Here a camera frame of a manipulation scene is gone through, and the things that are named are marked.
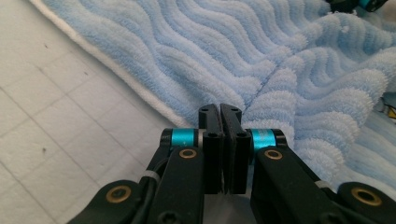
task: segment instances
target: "white surface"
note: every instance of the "white surface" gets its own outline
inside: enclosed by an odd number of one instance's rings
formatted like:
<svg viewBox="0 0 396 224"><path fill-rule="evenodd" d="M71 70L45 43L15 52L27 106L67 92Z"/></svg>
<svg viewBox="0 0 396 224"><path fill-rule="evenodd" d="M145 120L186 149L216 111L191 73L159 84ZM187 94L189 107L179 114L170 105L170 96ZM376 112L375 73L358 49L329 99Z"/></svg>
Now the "white surface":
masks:
<svg viewBox="0 0 396 224"><path fill-rule="evenodd" d="M65 223L173 125L24 0L0 1L0 223Z"/></svg>

